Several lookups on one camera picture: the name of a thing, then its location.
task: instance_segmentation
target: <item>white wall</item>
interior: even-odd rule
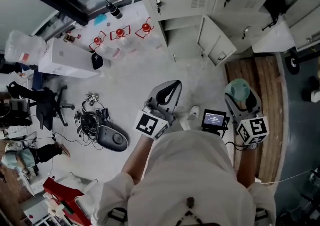
[[[0,0],[0,51],[12,30],[32,34],[55,11],[40,0]]]

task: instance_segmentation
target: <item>black bottle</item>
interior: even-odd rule
[[[121,19],[123,14],[118,9],[117,6],[115,6],[113,3],[110,3],[108,0],[106,0],[106,7],[109,9],[110,13],[114,15],[117,19]]]

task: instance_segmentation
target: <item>open locker door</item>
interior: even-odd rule
[[[230,39],[207,15],[202,18],[197,43],[202,53],[208,56],[215,66],[224,62],[237,50]]]

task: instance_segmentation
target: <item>person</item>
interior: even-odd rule
[[[157,140],[151,152],[154,144],[142,135],[121,173],[104,183],[93,225],[127,220],[131,226],[250,226],[261,219],[275,224],[274,196],[255,182],[254,146],[242,152],[236,175],[217,134],[172,132]]]
[[[27,178],[30,178],[30,167],[39,163],[48,162],[57,155],[67,155],[70,152],[64,145],[57,142],[49,144],[41,148],[27,148],[21,151],[8,151],[2,156],[1,164],[9,169],[17,169],[21,171]]]

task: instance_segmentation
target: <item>red cap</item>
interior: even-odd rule
[[[143,31],[145,31],[145,32],[150,32],[151,26],[150,26],[148,23],[144,23],[144,24],[142,25],[142,29],[143,29]]]
[[[102,42],[101,38],[100,37],[96,37],[94,40],[93,40],[96,44],[100,44]]]
[[[119,28],[119,29],[117,29],[116,34],[117,34],[118,36],[124,36],[124,35],[125,35],[125,32],[124,32],[124,30],[123,30],[122,28]]]

